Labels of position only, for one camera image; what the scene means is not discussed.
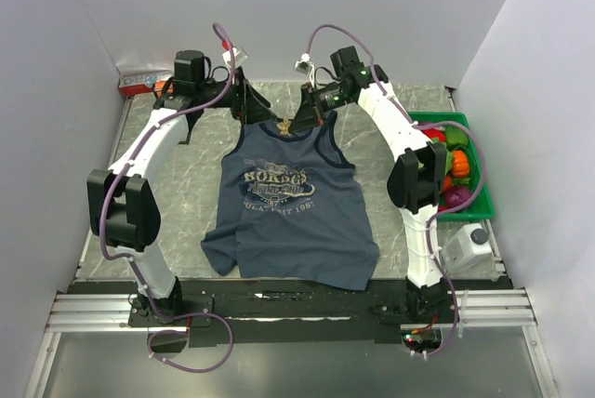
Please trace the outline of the gold brooch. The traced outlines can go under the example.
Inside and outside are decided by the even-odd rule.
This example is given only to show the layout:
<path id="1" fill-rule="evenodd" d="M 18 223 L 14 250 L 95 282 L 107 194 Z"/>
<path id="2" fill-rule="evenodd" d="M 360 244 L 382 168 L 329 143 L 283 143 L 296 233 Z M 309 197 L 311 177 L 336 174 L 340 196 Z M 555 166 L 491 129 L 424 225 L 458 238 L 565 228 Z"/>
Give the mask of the gold brooch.
<path id="1" fill-rule="evenodd" d="M 291 135 L 291 121 L 287 118 L 283 119 L 282 121 L 278 122 L 276 124 L 278 130 L 279 130 L 279 134 L 281 136 L 290 136 Z"/>

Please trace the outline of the blue sleeveless shirt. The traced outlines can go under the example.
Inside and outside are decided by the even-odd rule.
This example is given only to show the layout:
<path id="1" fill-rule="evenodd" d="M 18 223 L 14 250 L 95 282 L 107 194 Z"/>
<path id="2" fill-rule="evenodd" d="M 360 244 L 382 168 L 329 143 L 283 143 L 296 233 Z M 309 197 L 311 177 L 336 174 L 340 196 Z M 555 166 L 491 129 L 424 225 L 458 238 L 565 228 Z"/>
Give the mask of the blue sleeveless shirt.
<path id="1" fill-rule="evenodd" d="M 379 248 L 336 122 L 330 112 L 289 136 L 277 121 L 242 127 L 222 158 L 216 225 L 201 243 L 217 274 L 366 289 Z"/>

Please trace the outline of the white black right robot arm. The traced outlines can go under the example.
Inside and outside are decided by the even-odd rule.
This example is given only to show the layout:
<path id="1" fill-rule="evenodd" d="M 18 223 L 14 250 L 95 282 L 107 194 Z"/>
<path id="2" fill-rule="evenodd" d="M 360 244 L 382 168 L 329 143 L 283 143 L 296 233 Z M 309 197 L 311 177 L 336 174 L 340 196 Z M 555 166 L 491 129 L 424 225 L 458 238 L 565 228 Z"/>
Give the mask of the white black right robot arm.
<path id="1" fill-rule="evenodd" d="M 309 53 L 295 63 L 295 70 L 309 81 L 300 88 L 301 101 L 288 132 L 320 126 L 327 113 L 355 103 L 367 113 L 390 147 L 394 160 L 387 180 L 391 202 L 399 209 L 408 251 L 406 293 L 401 311 L 413 320 L 427 322 L 445 305 L 448 286 L 437 262 L 437 231 L 430 218 L 438 212 L 447 152 L 417 128 L 399 102 L 392 85 L 376 64 L 364 65 L 353 46 L 331 55 L 334 81 L 315 83 L 316 67 Z"/>

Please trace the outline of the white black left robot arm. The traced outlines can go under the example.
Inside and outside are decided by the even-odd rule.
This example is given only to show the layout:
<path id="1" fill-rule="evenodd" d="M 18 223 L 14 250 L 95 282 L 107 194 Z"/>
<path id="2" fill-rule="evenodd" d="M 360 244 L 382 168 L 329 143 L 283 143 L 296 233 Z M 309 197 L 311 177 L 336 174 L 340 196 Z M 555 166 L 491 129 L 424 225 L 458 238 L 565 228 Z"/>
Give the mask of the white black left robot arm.
<path id="1" fill-rule="evenodd" d="M 178 277 L 167 266 L 157 237 L 161 214 L 152 180 L 168 155 L 190 141 L 206 109 L 223 108 L 243 125 L 273 119 L 270 103 L 245 77 L 243 49 L 222 55 L 227 77 L 214 79 L 212 61 L 198 50 L 182 50 L 174 71 L 156 93 L 152 112 L 126 152 L 106 170 L 92 171 L 86 181 L 90 227 L 107 260 L 124 259 L 132 269 L 139 307 L 162 325 L 184 316 Z"/>

